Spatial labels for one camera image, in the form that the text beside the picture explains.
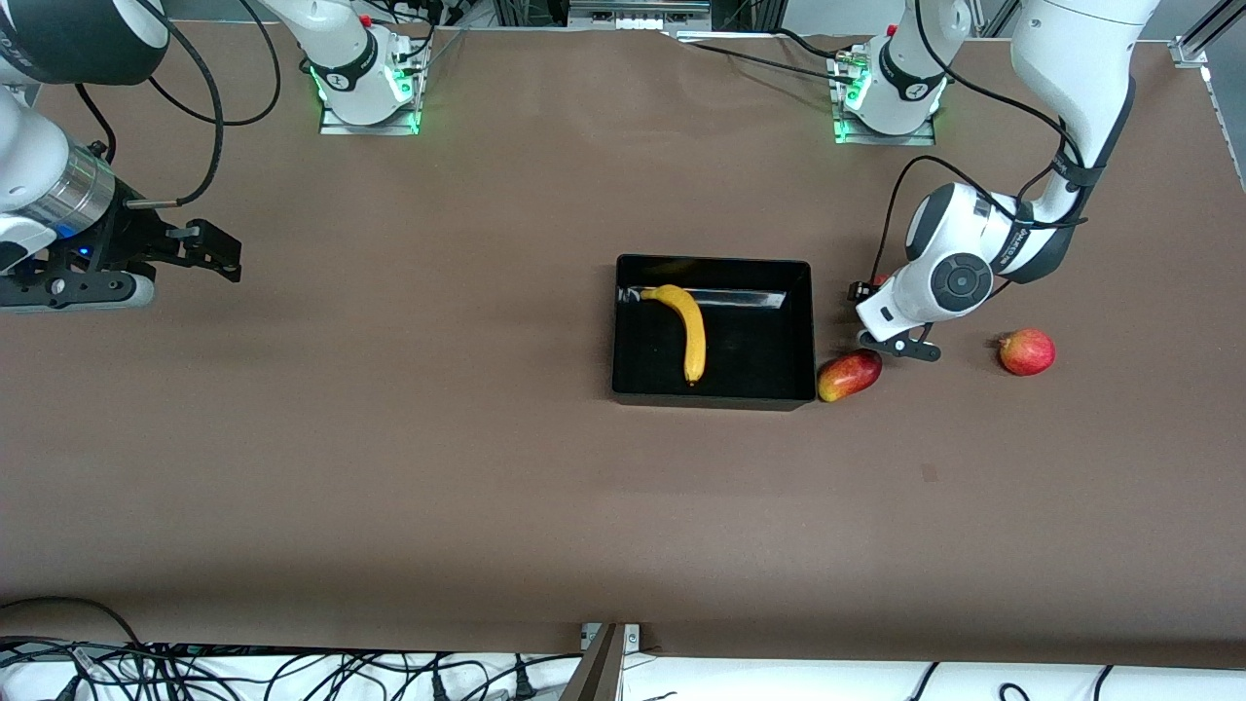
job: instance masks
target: yellow banana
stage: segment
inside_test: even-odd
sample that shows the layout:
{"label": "yellow banana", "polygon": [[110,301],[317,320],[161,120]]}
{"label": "yellow banana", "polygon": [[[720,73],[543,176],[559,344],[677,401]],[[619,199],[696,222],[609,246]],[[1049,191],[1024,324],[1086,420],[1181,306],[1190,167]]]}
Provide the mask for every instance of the yellow banana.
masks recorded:
{"label": "yellow banana", "polygon": [[640,299],[657,299],[674,309],[684,321],[684,334],[688,341],[684,345],[684,380],[688,385],[697,385],[697,381],[705,375],[705,321],[700,315],[700,306],[692,294],[682,286],[663,284],[657,289],[644,289]]}

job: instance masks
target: table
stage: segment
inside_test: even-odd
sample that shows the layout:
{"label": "table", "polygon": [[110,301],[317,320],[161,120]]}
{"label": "table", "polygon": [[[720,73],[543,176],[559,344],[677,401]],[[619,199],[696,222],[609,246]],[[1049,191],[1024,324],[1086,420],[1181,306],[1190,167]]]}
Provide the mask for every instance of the table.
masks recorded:
{"label": "table", "polygon": [[[187,31],[228,117],[263,106],[254,27]],[[473,31],[421,134],[320,137],[274,34],[278,108],[169,212],[242,239],[243,281],[163,268],[148,309],[0,318],[6,598],[95,596],[204,642],[558,651],[627,620],[677,655],[1246,657],[1246,198],[1164,46],[1136,51],[1134,116],[1055,274],[936,326],[936,365],[770,415],[611,400],[614,258],[809,260],[831,359],[920,151],[836,144],[825,82],[639,31]],[[957,65],[1033,100],[1003,42]],[[177,51],[158,75],[206,108]],[[95,93],[131,184],[198,182],[211,127],[146,86]],[[943,102],[933,152],[992,187],[1054,149],[1025,115]],[[72,90],[41,108],[97,137]],[[901,222],[943,182],[917,168]],[[1017,380],[986,341],[1024,325],[1060,359]],[[117,635],[78,614],[6,621]]]}

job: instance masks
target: black tray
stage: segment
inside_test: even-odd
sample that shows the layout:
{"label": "black tray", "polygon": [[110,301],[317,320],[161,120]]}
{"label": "black tray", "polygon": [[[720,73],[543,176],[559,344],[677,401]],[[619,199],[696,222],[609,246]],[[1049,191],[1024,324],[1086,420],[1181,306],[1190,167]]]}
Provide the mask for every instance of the black tray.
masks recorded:
{"label": "black tray", "polygon": [[[677,284],[705,320],[705,376],[684,381],[684,324],[647,286]],[[622,405],[791,411],[815,397],[809,263],[619,255],[614,377]]]}

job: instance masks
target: apple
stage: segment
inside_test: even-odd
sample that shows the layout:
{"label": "apple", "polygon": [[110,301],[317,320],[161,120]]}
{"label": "apple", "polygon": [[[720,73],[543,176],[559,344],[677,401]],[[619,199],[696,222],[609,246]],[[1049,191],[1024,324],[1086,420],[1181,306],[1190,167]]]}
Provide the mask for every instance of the apple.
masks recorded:
{"label": "apple", "polygon": [[1037,376],[1055,362],[1055,342],[1037,327],[1014,330],[999,339],[999,365],[1014,376]]}

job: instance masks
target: white floor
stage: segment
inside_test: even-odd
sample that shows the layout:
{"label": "white floor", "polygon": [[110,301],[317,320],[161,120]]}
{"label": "white floor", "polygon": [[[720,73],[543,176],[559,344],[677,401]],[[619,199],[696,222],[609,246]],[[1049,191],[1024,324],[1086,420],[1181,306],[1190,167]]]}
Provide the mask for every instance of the white floor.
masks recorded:
{"label": "white floor", "polygon": [[[409,655],[412,666],[425,664],[430,655]],[[456,655],[445,660],[478,660],[491,672],[510,669],[512,655]],[[219,676],[267,680],[285,657],[217,657],[197,664]],[[278,681],[270,701],[302,701],[334,667],[334,657]],[[401,665],[397,655],[383,657],[389,665]],[[530,677],[536,689],[564,684],[576,660],[532,666]],[[309,662],[298,662],[292,670]],[[652,701],[670,695],[673,701],[769,701],[778,699],[825,701],[905,701],[926,670],[922,662],[820,662],[764,660],[698,660],[688,657],[632,656],[623,676],[623,701]],[[1090,701],[1091,687],[1100,667],[1079,665],[986,665],[944,664],[931,677],[921,701],[996,701],[999,685],[1022,686],[1034,701]],[[74,674],[70,662],[26,662],[0,670],[0,697],[4,701],[46,701],[55,699]],[[97,676],[107,676],[97,670]],[[376,681],[351,679],[339,701],[386,701],[404,680],[401,672],[371,669]],[[473,666],[457,667],[444,675],[451,701],[477,689],[483,674]],[[231,685],[243,701],[259,701],[264,684]],[[324,699],[321,687],[310,701]],[[500,681],[495,690],[515,690],[513,676]],[[101,690],[100,701],[126,701],[115,689]],[[409,701],[431,699],[431,675],[421,675],[406,695]],[[78,700],[91,699],[81,686]],[[211,697],[204,695],[204,700]],[[1008,701],[1020,701],[1009,692]],[[1100,701],[1241,701],[1246,699],[1246,671],[1184,670],[1154,667],[1116,667],[1108,676]]]}

